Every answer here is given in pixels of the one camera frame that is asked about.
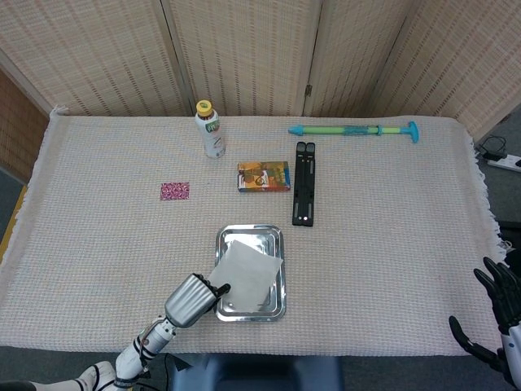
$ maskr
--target pink card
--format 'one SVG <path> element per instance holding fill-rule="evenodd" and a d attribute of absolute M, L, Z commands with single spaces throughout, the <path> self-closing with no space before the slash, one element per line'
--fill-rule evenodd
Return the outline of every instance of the pink card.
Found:
<path fill-rule="evenodd" d="M 161 183 L 161 200 L 188 200 L 189 182 Z"/>

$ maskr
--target plastic bottle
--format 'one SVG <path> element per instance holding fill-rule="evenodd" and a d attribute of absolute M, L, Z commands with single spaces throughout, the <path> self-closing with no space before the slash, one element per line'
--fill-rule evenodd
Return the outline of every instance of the plastic bottle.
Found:
<path fill-rule="evenodd" d="M 225 154 L 225 141 L 219 124 L 219 115 L 207 100 L 200 100 L 195 114 L 195 123 L 203 138 L 204 151 L 208 157 L 217 158 Z"/>

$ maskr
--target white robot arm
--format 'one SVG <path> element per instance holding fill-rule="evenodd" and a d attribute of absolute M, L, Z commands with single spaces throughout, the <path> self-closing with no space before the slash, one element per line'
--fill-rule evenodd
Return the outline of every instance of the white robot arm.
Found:
<path fill-rule="evenodd" d="M 114 385 L 132 387 L 148 371 L 147 363 L 175 336 L 176 328 L 190 327 L 229 290 L 229 284 L 215 288 L 202 275 L 189 275 L 164 304 L 166 316 L 152 322 L 118 356 Z"/>
<path fill-rule="evenodd" d="M 129 389 L 148 372 L 147 364 L 175 337 L 176 328 L 187 328 L 206 314 L 230 290 L 225 284 L 213 287 L 202 275 L 189 275 L 164 304 L 160 316 L 141 331 L 116 360 L 100 362 L 77 379 L 54 384 L 28 381 L 0 382 L 0 391 L 115 391 Z"/>

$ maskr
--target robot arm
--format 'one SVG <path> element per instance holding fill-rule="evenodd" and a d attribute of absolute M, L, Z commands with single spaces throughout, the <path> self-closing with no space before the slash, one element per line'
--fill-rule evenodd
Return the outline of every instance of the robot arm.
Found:
<path fill-rule="evenodd" d="M 504 264 L 494 263 L 490 258 L 484 258 L 484 265 L 493 279 L 479 269 L 474 269 L 474 274 L 492 301 L 502 349 L 495 354 L 470 341 L 453 316 L 449 318 L 450 330 L 466 352 L 503 373 L 506 381 L 521 389 L 521 278 Z"/>
<path fill-rule="evenodd" d="M 175 337 L 176 328 L 186 328 L 206 314 L 230 290 L 229 284 L 213 287 L 202 275 L 189 275 L 164 304 L 160 316 L 134 339 L 116 360 L 99 362 L 74 380 L 54 384 L 28 381 L 0 382 L 0 391 L 115 391 L 128 389 L 147 377 L 147 364 Z"/>
<path fill-rule="evenodd" d="M 189 275 L 164 304 L 166 316 L 154 320 L 118 356 L 114 385 L 132 387 L 148 372 L 148 362 L 175 337 L 176 328 L 193 325 L 229 290 L 229 284 L 215 288 L 202 275 Z"/>

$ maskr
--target metal tray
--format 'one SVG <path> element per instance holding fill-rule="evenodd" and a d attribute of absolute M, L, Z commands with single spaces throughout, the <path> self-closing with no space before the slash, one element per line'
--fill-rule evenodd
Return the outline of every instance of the metal tray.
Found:
<path fill-rule="evenodd" d="M 215 314 L 225 322 L 273 322 L 286 313 L 286 274 L 284 272 L 284 239 L 282 232 L 268 224 L 225 226 L 217 234 L 217 266 L 225 255 L 230 243 L 238 240 L 264 254 L 282 259 L 274 284 L 266 293 L 266 300 L 259 304 L 255 312 L 238 312 L 223 298 L 215 307 Z"/>

